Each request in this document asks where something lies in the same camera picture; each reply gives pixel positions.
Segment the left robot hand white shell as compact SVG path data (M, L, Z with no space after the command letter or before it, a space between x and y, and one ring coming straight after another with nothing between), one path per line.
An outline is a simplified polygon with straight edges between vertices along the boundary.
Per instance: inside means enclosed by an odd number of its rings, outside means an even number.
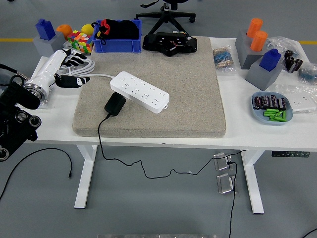
M72 49L61 49L54 52L49 59L40 67L39 71L35 77L29 79L24 84L26 88L27 85L35 85L42 89L49 88L55 82L54 75L61 68L62 65L75 66L83 64L83 60L87 57Z

